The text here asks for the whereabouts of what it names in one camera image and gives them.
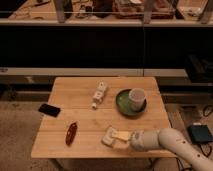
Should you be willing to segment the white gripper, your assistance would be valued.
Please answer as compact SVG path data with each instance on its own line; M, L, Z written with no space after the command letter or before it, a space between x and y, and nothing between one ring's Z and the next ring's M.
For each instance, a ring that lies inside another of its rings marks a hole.
M142 131L134 131L132 134L128 131L115 131L112 137L127 142L130 139L131 147L136 151L145 151L145 145L142 143Z

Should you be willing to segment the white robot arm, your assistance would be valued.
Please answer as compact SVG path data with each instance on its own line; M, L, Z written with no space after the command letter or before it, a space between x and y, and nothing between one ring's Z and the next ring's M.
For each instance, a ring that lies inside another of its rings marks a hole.
M113 131L111 137L128 141L135 151L165 149L184 159L195 171L213 171L213 161L198 152L176 129Z

